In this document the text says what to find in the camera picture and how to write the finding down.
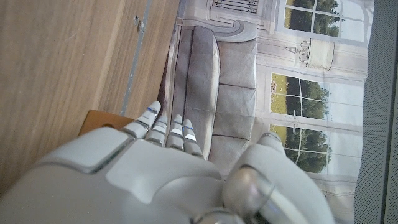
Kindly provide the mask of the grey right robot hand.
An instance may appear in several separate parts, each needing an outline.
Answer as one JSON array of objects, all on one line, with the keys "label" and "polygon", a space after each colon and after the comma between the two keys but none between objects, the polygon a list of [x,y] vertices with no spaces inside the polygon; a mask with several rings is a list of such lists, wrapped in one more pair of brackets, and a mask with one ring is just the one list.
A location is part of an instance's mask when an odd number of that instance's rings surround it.
[{"label": "grey right robot hand", "polygon": [[226,178],[191,122],[153,102],[46,154],[1,197],[2,223],[333,223],[314,181],[264,133]]}]

